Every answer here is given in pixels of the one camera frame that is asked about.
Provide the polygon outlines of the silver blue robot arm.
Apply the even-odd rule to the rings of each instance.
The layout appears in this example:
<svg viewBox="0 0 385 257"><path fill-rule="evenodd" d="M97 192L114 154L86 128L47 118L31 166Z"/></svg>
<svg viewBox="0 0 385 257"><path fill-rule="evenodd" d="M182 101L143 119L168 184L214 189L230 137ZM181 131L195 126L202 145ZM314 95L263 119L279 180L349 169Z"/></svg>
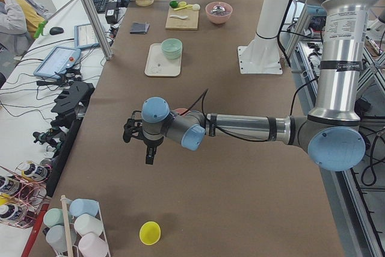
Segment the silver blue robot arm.
<svg viewBox="0 0 385 257"><path fill-rule="evenodd" d="M330 171L345 171L365 154L354 111L368 21L378 0L307 0L327 13L316 104L305 117L252 117L205 114L191 108L182 113L152 97L143 103L141 118L130 118L123 140L146 144L146 163L152 164L157 147L169 138L196 150L204 136L219 133L250 141L281 141L302 148L311 160Z"/></svg>

